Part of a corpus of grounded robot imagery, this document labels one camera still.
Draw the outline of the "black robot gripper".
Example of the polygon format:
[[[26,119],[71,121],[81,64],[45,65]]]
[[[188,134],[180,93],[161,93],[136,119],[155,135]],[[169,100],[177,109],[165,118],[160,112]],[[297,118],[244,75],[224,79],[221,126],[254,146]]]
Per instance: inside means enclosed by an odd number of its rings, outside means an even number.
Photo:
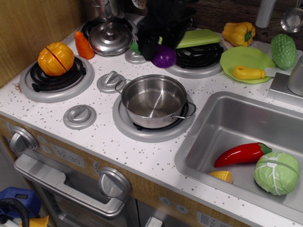
[[[147,15],[138,24],[137,43],[141,55],[151,61],[159,45],[176,49],[191,26],[196,10],[189,6],[199,0],[148,0]]]

